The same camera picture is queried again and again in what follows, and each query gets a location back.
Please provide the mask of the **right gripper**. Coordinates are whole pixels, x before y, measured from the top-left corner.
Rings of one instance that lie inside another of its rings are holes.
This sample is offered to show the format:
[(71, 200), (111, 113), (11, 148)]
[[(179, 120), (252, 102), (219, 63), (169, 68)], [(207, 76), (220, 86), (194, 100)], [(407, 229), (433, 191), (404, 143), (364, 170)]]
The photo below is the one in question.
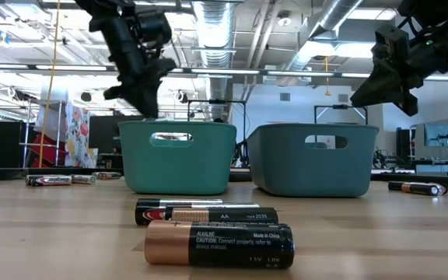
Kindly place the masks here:
[(414, 116), (418, 113), (418, 99), (402, 79), (425, 79), (436, 72), (448, 72), (447, 44), (435, 42), (414, 48), (408, 44), (390, 44), (387, 54), (374, 64), (369, 77), (353, 93), (352, 106), (386, 103), (394, 88), (394, 105), (408, 116)]

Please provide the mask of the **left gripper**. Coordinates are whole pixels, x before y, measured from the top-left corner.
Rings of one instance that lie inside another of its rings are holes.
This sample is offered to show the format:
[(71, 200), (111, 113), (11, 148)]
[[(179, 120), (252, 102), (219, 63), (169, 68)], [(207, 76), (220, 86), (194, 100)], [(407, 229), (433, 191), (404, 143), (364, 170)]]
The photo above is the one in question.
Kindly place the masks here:
[(157, 58), (149, 68), (149, 79), (142, 79), (145, 66), (139, 49), (140, 20), (133, 16), (94, 16), (89, 31), (100, 31), (110, 51), (109, 60), (118, 70), (119, 86), (103, 92), (105, 100), (123, 99), (145, 118), (158, 117), (157, 91), (161, 78), (177, 67), (172, 58)]

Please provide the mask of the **green teal plastic bin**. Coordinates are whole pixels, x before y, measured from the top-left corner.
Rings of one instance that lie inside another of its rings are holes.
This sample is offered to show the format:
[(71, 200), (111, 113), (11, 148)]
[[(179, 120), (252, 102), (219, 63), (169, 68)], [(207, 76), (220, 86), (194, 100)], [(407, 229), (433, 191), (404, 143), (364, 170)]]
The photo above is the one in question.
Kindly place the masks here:
[(139, 194), (217, 195), (226, 191), (236, 127), (197, 121), (118, 124), (124, 180)]

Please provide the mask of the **blue teal plastic bin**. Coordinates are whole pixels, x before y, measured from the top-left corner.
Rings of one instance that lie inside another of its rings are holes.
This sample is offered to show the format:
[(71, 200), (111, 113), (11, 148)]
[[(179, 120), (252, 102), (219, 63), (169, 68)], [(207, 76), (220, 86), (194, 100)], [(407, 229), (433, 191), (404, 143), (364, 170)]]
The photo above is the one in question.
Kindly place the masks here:
[(252, 181), (282, 197), (363, 196), (378, 132), (365, 124), (261, 125), (247, 139)]

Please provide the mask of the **black speaker box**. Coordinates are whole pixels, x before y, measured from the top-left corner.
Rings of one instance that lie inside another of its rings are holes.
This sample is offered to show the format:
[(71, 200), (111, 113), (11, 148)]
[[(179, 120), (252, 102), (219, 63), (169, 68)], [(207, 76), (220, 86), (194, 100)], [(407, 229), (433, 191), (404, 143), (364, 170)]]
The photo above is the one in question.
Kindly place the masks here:
[(411, 155), (411, 136), (409, 129), (396, 129), (396, 156), (405, 162)]

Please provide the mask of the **grey monitor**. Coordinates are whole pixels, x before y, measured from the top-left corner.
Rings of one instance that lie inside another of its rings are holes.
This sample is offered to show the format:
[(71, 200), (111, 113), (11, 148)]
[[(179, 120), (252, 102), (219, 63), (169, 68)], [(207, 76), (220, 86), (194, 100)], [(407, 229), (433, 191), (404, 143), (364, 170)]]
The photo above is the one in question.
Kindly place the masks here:
[(448, 147), (448, 124), (424, 124), (425, 146)]

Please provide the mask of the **black screen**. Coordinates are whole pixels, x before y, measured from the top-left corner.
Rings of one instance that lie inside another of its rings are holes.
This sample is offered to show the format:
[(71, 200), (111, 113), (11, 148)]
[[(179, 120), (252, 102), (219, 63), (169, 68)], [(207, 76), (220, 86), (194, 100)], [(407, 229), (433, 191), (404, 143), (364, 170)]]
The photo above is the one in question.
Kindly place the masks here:
[(118, 124), (124, 121), (141, 121), (144, 117), (135, 116), (92, 116), (89, 124), (89, 147), (98, 148), (99, 153), (121, 153)]

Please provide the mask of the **long ceiling light strip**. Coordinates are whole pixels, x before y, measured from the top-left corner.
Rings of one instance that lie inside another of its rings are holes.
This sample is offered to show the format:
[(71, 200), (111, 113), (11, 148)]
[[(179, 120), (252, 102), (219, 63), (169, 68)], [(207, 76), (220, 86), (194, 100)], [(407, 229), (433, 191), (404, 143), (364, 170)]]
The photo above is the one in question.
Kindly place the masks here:
[[(117, 68), (112, 65), (25, 65), (0, 63), (0, 72), (48, 72), (54, 73), (93, 75), (115, 75)], [(260, 70), (228, 69), (228, 68), (173, 68), (161, 70), (163, 74), (189, 74), (189, 75), (260, 75)]]
[[(356, 72), (294, 72), (294, 71), (271, 71), (261, 70), (261, 75), (267, 76), (292, 76), (292, 77), (324, 77), (324, 78), (340, 78), (340, 79), (367, 79), (370, 77), (368, 73)], [(448, 82), (448, 75), (431, 75), (424, 78), (430, 82)]]

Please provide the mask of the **floral patterned panel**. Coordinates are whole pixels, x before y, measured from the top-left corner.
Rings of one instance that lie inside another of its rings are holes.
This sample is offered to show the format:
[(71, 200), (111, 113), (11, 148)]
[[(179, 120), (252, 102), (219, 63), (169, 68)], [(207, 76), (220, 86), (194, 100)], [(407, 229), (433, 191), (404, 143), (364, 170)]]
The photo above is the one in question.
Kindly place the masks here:
[(68, 103), (65, 107), (65, 116), (65, 165), (96, 168), (98, 148), (89, 147), (89, 111)]

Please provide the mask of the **red slanted board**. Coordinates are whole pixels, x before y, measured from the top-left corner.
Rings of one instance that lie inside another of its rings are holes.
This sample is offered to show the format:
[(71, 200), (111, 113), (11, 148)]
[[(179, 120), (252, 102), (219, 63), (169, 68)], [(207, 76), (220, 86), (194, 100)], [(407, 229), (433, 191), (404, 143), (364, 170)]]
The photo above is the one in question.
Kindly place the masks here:
[(41, 133), (37, 132), (27, 157), (27, 166), (31, 168), (53, 168), (54, 166), (64, 166), (65, 164), (65, 143), (57, 142), (52, 138), (44, 136), (43, 155), (40, 155)]

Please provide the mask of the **metal rack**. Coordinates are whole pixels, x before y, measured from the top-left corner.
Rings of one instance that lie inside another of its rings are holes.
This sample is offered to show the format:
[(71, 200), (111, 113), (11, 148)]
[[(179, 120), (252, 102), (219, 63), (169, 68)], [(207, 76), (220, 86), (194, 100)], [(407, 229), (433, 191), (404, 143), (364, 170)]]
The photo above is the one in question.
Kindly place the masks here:
[(27, 166), (27, 157), (30, 146), (37, 132), (41, 133), (40, 155), (43, 155), (44, 136), (57, 142), (65, 142), (65, 105), (62, 100), (52, 100), (46, 103), (43, 100), (28, 100), (26, 102), (26, 120), (23, 125), (23, 138), (19, 145), (23, 148), (23, 167)]

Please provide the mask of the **silver spiral ventilation duct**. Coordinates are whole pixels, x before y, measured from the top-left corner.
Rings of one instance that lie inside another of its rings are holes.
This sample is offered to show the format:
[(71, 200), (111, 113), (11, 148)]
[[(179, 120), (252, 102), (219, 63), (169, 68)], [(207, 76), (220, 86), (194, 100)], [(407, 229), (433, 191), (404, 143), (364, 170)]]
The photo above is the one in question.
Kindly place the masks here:
[[(203, 68), (229, 68), (233, 42), (233, 16), (235, 5), (229, 2), (193, 2), (197, 18), (196, 30)], [(227, 100), (228, 79), (206, 78), (205, 91), (208, 100)], [(229, 104), (208, 105), (212, 121), (228, 121)]]

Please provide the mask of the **silver slanted ventilation duct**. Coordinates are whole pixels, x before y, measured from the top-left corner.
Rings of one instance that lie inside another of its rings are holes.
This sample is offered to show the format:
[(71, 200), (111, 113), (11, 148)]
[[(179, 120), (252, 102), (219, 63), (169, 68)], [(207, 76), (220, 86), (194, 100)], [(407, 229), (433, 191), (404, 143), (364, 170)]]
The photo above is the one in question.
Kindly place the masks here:
[(304, 21), (298, 32), (298, 50), (283, 69), (302, 71), (313, 57), (322, 55), (322, 46), (314, 39), (319, 36), (337, 39), (342, 23), (362, 2), (363, 0), (325, 0), (322, 9)]

